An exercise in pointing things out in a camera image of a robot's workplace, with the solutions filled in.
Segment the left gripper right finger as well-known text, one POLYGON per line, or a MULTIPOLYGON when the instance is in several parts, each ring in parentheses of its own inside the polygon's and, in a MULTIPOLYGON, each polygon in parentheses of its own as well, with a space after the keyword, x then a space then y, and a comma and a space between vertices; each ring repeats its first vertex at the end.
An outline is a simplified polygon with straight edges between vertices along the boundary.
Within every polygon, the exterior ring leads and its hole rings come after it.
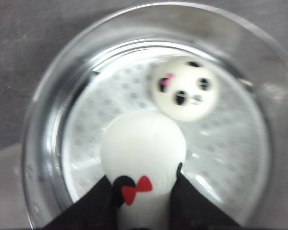
POLYGON ((208 230, 239 227, 240 224, 202 195, 182 174, 176 171, 176 182, 170 194, 171 230, 208 230))

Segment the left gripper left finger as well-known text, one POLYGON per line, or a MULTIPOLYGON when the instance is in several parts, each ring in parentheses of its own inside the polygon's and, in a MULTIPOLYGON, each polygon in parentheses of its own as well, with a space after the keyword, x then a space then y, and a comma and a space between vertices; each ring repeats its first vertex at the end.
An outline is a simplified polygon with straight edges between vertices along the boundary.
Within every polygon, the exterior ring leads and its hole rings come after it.
POLYGON ((103 176, 81 199, 42 229, 116 230, 117 228, 112 185, 103 176))

